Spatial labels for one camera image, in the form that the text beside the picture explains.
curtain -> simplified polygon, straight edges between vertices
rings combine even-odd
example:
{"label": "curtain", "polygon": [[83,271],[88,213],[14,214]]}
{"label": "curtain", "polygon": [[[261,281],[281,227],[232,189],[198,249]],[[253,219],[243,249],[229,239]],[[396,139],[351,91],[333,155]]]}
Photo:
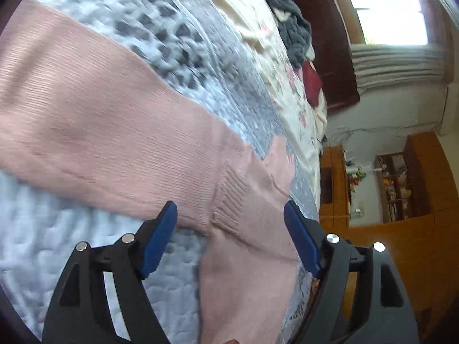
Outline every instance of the curtain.
{"label": "curtain", "polygon": [[359,94],[370,88],[413,81],[441,81],[447,52],[439,45],[351,45]]}

gray patterned quilt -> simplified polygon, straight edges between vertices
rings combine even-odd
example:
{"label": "gray patterned quilt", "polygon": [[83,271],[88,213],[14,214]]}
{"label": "gray patterned quilt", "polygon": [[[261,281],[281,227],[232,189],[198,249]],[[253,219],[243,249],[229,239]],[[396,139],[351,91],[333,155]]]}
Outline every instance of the gray patterned quilt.
{"label": "gray patterned quilt", "polygon": [[[223,120],[261,158],[274,134],[285,135],[244,47],[210,0],[38,1],[130,48],[167,84]],[[298,163],[291,196],[306,217],[317,218]],[[58,198],[6,172],[0,172],[0,217],[0,284],[39,338],[75,243],[85,239],[92,246],[105,245],[140,225],[136,219]],[[158,270],[144,281],[172,344],[199,341],[197,265],[205,242],[195,232],[176,230]],[[308,298],[310,275],[300,270],[299,276],[280,342],[290,335]],[[116,331],[128,338],[109,280],[107,296]]]}

ribbed hem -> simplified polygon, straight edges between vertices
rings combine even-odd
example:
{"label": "ribbed hem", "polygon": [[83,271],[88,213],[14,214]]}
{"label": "ribbed hem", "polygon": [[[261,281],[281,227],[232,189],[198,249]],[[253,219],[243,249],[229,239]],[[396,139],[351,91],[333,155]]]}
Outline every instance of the ribbed hem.
{"label": "ribbed hem", "polygon": [[243,215],[247,181],[226,165],[215,195],[212,224],[233,233],[239,233],[239,219]]}

red pillow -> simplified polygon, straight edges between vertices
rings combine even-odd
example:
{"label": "red pillow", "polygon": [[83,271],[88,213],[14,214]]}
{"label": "red pillow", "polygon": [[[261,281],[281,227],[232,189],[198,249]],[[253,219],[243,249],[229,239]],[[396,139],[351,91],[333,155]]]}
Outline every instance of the red pillow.
{"label": "red pillow", "polygon": [[309,61],[305,62],[303,65],[303,83],[306,100],[312,107],[317,107],[318,93],[322,88],[322,80],[312,68],[311,62]]}

gray towel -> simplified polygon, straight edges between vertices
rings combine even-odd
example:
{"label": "gray towel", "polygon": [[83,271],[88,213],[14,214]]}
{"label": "gray towel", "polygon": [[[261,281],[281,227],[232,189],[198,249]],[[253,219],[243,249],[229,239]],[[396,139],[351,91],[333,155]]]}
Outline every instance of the gray towel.
{"label": "gray towel", "polygon": [[292,0],[266,0],[266,2],[271,9],[291,13],[290,18],[284,22],[279,21],[278,29],[292,67],[300,70],[311,45],[311,25],[303,18],[300,8]]}

